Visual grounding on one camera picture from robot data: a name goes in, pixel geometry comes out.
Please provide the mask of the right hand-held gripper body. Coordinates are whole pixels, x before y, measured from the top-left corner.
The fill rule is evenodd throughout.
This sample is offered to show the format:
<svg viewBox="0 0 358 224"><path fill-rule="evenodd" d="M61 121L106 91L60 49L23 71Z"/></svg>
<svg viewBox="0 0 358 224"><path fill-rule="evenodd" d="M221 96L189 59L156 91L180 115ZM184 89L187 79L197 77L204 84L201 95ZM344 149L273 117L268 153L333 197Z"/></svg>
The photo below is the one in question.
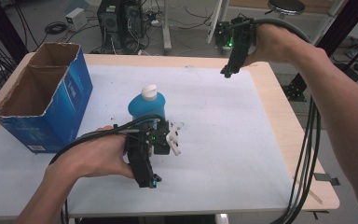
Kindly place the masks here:
<svg viewBox="0 0 358 224"><path fill-rule="evenodd" d="M231 21L219 21L214 31L215 44L231 53L225 68L242 68L255 37L255 20L238 16Z"/></svg>

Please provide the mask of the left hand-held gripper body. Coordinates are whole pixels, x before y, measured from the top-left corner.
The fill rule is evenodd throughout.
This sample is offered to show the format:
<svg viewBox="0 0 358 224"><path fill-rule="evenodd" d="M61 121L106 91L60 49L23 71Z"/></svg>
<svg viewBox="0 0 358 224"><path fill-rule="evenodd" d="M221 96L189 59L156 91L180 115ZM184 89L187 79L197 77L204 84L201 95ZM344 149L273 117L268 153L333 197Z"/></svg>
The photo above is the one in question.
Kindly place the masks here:
<svg viewBox="0 0 358 224"><path fill-rule="evenodd" d="M125 150L135 175L152 175L150 162L152 154L178 156L179 131L181 128L165 119L150 119L138 122L130 128L127 135Z"/></svg>

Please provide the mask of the blue bottle with white cap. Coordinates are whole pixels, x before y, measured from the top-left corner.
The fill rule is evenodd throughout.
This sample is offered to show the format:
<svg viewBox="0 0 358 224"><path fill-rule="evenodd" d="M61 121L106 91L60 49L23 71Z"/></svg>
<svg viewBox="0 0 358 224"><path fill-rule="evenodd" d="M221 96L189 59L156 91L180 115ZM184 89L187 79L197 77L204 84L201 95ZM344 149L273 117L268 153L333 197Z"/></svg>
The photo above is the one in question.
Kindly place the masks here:
<svg viewBox="0 0 358 224"><path fill-rule="evenodd" d="M128 111L133 119L146 115L159 115L164 118L165 104L165 97L158 92L157 86L150 84L143 87L141 93L130 101Z"/></svg>

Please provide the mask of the person's right hand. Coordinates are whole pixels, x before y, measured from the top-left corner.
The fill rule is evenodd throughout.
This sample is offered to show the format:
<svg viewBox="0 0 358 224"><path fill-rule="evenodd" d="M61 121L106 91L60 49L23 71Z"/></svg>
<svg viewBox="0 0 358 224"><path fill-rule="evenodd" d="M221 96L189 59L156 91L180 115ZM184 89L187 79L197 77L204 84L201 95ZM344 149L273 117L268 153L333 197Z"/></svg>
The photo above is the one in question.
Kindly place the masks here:
<svg viewBox="0 0 358 224"><path fill-rule="evenodd" d="M257 62L290 63L293 57L291 49L300 41L288 30L268 23L256 27L255 50L244 62L248 66Z"/></svg>

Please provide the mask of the person's left hand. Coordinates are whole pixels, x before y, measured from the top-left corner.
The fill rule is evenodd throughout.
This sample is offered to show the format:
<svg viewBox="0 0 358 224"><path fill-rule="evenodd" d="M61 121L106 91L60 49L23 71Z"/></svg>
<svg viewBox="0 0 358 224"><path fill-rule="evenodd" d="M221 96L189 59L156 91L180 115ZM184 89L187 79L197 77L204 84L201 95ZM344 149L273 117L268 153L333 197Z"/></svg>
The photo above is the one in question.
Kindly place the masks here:
<svg viewBox="0 0 358 224"><path fill-rule="evenodd" d="M47 172L67 180L103 175L133 178L130 166L123 159L125 142L124 135L109 134L81 143L63 153Z"/></svg>

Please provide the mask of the round black stool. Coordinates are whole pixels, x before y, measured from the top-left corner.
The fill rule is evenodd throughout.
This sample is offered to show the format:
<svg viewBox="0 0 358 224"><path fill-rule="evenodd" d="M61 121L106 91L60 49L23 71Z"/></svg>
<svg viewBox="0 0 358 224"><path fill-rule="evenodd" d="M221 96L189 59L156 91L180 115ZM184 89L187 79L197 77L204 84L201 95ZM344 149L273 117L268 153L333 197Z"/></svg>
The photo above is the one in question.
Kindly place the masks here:
<svg viewBox="0 0 358 224"><path fill-rule="evenodd" d="M300 0L268 0L268 8L280 16L300 15L305 11L305 5Z"/></svg>

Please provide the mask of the pale grey table mat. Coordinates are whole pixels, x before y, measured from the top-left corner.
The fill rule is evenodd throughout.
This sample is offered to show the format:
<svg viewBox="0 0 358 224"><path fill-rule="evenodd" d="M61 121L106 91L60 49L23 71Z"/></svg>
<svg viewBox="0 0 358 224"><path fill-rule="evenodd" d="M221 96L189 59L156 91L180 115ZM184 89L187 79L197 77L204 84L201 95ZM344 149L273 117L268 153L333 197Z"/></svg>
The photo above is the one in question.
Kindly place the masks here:
<svg viewBox="0 0 358 224"><path fill-rule="evenodd" d="M68 197L69 213L146 216L282 211L292 177L286 171L265 110L248 71L226 78L217 69L185 67L89 67L93 92L79 131L131 120L128 104L154 84L165 113L179 126L179 155L154 155L162 180L139 188L119 175L81 178Z"/></svg>

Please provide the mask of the white metal stand leg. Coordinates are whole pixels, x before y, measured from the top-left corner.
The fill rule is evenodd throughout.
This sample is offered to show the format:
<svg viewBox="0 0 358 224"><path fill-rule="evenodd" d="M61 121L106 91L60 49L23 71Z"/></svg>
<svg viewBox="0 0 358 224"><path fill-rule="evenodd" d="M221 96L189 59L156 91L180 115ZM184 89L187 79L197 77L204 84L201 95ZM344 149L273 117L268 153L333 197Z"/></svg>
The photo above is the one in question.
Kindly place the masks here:
<svg viewBox="0 0 358 224"><path fill-rule="evenodd" d="M169 0L163 0L163 22L162 38L164 52L167 53L172 49L170 25L169 25Z"/></svg>

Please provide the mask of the black metal stand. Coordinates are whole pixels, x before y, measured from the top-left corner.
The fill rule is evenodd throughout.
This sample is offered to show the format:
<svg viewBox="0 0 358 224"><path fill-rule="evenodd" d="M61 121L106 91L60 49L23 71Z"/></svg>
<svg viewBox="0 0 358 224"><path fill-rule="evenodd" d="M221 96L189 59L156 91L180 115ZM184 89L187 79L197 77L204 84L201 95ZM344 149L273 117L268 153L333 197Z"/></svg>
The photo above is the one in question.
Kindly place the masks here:
<svg viewBox="0 0 358 224"><path fill-rule="evenodd" d="M19 34L8 18L6 12L0 6L0 41L16 63L20 63L28 53L28 49L22 42Z"/></svg>
<svg viewBox="0 0 358 224"><path fill-rule="evenodd" d="M317 47L324 49L326 54L331 56L357 23L358 0L348 0L332 25L318 42ZM295 78L287 86L282 87L289 101L301 101L301 95L306 88L307 85L299 73L296 74Z"/></svg>

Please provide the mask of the black computer tower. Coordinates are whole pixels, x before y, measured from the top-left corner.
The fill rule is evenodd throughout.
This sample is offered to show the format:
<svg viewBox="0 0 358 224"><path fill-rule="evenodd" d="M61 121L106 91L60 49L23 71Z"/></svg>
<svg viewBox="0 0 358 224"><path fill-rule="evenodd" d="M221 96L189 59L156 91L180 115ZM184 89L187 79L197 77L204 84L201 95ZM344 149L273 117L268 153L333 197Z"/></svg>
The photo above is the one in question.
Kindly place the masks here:
<svg viewBox="0 0 358 224"><path fill-rule="evenodd" d="M97 18L105 53L124 49L129 37L139 39L145 36L141 0L102 0Z"/></svg>

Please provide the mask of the open blue cardboard box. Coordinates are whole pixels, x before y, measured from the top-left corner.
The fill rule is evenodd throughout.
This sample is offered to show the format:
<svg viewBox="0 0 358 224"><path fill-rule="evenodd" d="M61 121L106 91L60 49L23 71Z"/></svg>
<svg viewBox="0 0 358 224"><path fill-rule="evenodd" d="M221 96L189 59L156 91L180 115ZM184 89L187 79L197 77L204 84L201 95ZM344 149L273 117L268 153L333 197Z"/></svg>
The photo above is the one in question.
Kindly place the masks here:
<svg viewBox="0 0 358 224"><path fill-rule="evenodd" d="M0 125L33 153L76 139L93 86L82 48L45 43L0 103Z"/></svg>

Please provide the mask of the grey tape strip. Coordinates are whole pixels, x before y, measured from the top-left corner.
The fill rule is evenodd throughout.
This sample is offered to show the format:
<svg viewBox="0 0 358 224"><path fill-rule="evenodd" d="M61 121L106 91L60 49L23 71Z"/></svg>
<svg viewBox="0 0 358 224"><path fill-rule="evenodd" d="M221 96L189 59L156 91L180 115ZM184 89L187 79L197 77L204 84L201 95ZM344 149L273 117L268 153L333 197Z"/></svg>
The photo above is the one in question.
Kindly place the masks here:
<svg viewBox="0 0 358 224"><path fill-rule="evenodd" d="M332 177L330 174L314 173L313 175L317 181L329 182L332 186L340 185L339 180L336 177Z"/></svg>

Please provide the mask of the small white box device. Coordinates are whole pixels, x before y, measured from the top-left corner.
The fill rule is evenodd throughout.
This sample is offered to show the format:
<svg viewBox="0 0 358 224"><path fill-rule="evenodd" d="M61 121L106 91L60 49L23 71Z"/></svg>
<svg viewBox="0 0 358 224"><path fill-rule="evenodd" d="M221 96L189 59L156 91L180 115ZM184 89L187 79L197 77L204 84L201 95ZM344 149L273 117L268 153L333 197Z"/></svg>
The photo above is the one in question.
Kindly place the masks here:
<svg viewBox="0 0 358 224"><path fill-rule="evenodd" d="M65 18L69 24L69 28L74 32L79 31L88 23L85 10L79 7L68 13Z"/></svg>

